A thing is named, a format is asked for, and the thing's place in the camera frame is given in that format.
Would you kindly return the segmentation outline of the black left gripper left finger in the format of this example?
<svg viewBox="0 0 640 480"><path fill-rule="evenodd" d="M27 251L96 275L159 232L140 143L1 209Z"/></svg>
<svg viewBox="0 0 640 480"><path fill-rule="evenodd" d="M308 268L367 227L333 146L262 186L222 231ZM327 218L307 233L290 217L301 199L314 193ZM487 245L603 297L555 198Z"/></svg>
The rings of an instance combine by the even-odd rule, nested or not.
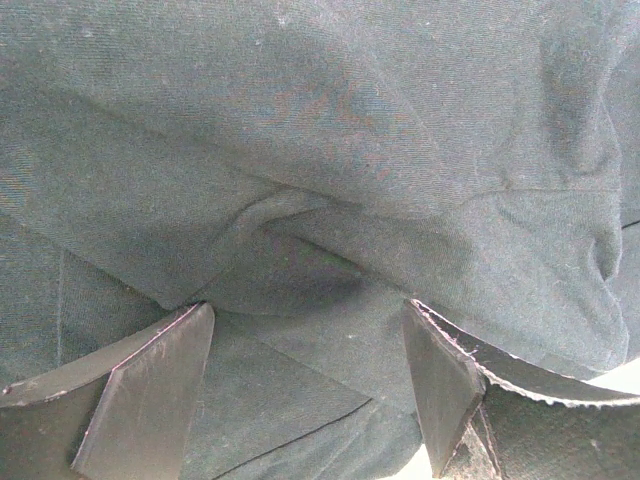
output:
<svg viewBox="0 0 640 480"><path fill-rule="evenodd" d="M214 331L200 302L1 392L4 479L177 479Z"/></svg>

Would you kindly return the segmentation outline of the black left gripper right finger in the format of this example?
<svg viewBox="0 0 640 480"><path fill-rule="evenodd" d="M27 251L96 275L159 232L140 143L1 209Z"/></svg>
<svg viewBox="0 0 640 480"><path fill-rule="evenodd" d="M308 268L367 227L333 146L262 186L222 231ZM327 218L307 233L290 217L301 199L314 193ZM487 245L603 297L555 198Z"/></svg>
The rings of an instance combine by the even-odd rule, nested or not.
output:
<svg viewBox="0 0 640 480"><path fill-rule="evenodd" d="M532 365L417 300L402 330L434 477L638 478L638 396Z"/></svg>

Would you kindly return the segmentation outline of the black t shirt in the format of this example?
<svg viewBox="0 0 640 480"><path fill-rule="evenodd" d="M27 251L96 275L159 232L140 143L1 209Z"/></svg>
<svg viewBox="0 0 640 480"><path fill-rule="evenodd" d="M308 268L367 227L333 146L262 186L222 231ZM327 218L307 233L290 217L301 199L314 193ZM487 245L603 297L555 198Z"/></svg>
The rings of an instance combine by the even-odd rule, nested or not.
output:
<svg viewBox="0 0 640 480"><path fill-rule="evenodd" d="M177 479L439 479L409 300L639 358L635 1L5 1L1 392L211 306Z"/></svg>

